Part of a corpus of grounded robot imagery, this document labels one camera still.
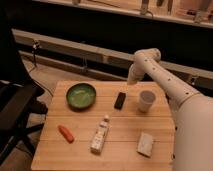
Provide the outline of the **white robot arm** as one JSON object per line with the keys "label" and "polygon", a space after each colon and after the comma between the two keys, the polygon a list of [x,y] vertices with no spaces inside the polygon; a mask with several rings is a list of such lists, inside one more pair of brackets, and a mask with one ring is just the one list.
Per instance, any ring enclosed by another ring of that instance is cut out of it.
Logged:
{"label": "white robot arm", "polygon": [[127,83],[148,74],[176,103],[172,171],[213,171],[213,98],[164,69],[160,59],[157,48],[136,51]]}

